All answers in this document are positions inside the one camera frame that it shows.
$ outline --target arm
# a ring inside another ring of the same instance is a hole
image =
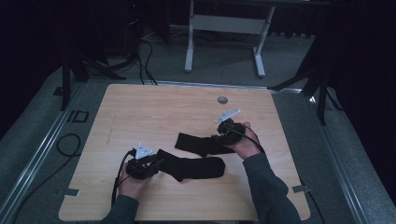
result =
[[[129,224],[134,222],[138,199],[142,195],[147,183],[151,177],[139,180],[134,179],[126,174],[126,164],[122,167],[119,185],[119,195],[110,209],[107,216],[100,222],[101,224]]]
[[[256,134],[250,130],[250,124],[245,122],[243,125],[246,127],[245,135],[259,143]],[[265,153],[260,152],[245,137],[227,147],[244,160],[251,197],[260,223],[300,223],[296,208],[286,196],[288,187],[274,174]]]

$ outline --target hand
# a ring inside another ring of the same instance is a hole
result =
[[[259,143],[259,139],[257,139],[256,134],[250,130],[250,123],[246,121],[242,123],[242,125],[246,127],[245,135]],[[238,143],[226,147],[234,150],[236,154],[238,154],[238,156],[242,158],[242,160],[261,153],[257,146],[246,137],[243,137]]]
[[[134,179],[126,173],[126,166],[128,163],[124,163],[122,166],[119,194],[125,195],[138,200],[142,193],[144,192],[147,183],[150,181],[151,177],[146,179]]]

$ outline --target dark background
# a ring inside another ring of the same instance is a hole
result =
[[[396,201],[395,3],[342,1],[349,11],[278,7],[270,34],[315,35],[299,72],[316,66],[336,48],[327,72],[330,86],[353,124],[390,197]],[[42,6],[48,6],[50,15]],[[147,1],[145,24],[165,40],[169,24],[188,24],[189,1]],[[210,2],[197,4],[206,13]],[[218,15],[265,18],[268,7],[219,4]],[[96,61],[136,50],[122,1],[12,1],[0,3],[0,137],[29,104],[42,83],[61,65],[64,41]]]

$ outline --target wooden table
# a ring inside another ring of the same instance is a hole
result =
[[[228,99],[226,105],[218,97]],[[197,137],[217,134],[214,120],[240,108],[235,122],[250,121],[277,176],[289,186],[288,197],[302,220],[310,211],[271,93],[263,89],[197,86],[143,86],[112,84],[106,90],[92,125],[70,189],[59,212],[64,221],[100,220],[110,210],[114,178],[125,153],[143,143],[181,158],[199,158],[175,148],[178,133]],[[221,178],[177,182],[159,172],[140,200],[136,220],[256,220],[242,159],[218,155],[226,169]]]

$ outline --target gray sleeve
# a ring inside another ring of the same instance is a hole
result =
[[[289,189],[274,174],[265,153],[251,156],[243,164],[260,223],[300,223],[296,208],[286,196]]]
[[[134,222],[139,202],[131,197],[119,195],[110,212],[100,222],[101,224],[131,224]]]

